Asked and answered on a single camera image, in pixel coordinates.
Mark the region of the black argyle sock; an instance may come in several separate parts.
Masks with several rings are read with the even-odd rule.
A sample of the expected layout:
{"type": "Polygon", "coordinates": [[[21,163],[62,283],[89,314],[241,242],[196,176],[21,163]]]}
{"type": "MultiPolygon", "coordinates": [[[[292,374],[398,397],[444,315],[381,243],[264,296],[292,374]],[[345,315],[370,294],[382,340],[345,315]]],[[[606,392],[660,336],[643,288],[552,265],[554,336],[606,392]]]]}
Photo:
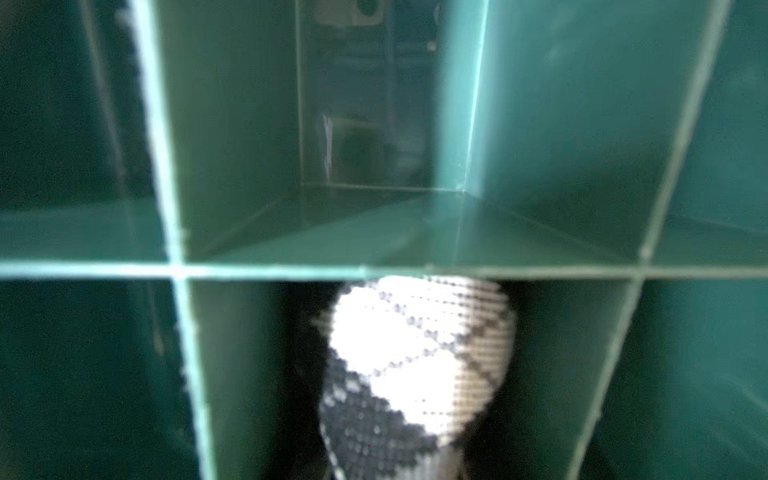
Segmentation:
{"type": "Polygon", "coordinates": [[[295,372],[315,404],[327,479],[465,479],[467,448],[512,362],[504,287],[384,276],[306,297],[295,372]]]}

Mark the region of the green compartment tray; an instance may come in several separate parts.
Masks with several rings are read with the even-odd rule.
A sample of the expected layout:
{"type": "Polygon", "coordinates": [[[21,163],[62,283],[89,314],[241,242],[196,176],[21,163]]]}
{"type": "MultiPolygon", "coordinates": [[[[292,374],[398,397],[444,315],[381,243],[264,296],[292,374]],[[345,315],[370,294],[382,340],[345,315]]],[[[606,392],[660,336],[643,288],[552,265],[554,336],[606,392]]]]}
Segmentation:
{"type": "Polygon", "coordinates": [[[3,478],[331,479],[311,319],[429,274],[461,478],[765,478],[766,3],[2,3],[3,478]]]}

